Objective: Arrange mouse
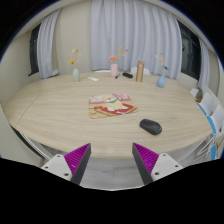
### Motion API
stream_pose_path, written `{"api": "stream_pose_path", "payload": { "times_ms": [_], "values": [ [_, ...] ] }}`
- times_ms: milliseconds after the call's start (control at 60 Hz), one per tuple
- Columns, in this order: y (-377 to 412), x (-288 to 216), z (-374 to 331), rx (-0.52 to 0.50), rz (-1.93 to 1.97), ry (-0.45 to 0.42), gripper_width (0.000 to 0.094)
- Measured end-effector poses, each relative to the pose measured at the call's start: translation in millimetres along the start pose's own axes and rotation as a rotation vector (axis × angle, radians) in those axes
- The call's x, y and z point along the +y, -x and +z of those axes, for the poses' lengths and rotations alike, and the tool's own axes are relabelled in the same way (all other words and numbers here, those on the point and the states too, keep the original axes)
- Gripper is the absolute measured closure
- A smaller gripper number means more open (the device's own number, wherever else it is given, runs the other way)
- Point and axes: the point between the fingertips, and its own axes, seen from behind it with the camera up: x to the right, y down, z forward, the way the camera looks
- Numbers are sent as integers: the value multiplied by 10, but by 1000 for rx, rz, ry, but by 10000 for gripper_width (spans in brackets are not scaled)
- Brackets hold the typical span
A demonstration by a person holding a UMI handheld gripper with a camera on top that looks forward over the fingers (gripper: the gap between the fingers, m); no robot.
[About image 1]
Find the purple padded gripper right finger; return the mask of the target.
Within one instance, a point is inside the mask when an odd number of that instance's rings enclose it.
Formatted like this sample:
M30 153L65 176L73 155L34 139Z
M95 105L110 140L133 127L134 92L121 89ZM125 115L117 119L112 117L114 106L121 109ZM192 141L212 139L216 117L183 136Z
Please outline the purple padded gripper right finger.
M137 143L132 144L132 154L145 185L182 169L167 153L157 154Z

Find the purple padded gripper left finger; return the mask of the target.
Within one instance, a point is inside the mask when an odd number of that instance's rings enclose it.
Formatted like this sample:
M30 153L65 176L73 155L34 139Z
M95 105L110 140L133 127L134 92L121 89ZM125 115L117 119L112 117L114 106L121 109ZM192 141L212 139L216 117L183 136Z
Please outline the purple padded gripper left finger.
M91 144L83 145L72 152L56 154L42 169L79 185L91 155Z

